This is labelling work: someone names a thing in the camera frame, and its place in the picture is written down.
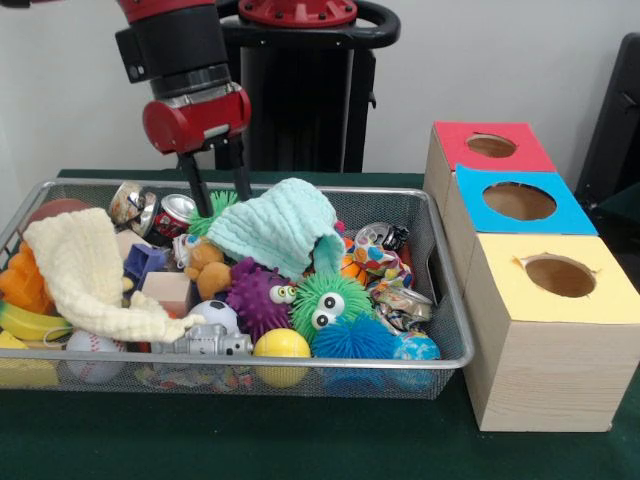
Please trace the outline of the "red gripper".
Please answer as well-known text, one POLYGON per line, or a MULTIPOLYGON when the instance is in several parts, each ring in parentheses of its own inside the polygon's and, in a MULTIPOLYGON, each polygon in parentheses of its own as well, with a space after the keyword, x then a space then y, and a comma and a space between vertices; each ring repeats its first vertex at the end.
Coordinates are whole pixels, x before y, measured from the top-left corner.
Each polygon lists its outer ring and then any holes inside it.
POLYGON ((251 103, 238 84, 201 90, 148 103, 142 122, 149 142, 162 154, 178 153, 178 166, 187 179, 198 214, 213 216, 213 206, 195 155, 218 137, 228 138, 229 161, 240 201, 252 197, 241 134, 249 124, 251 103))

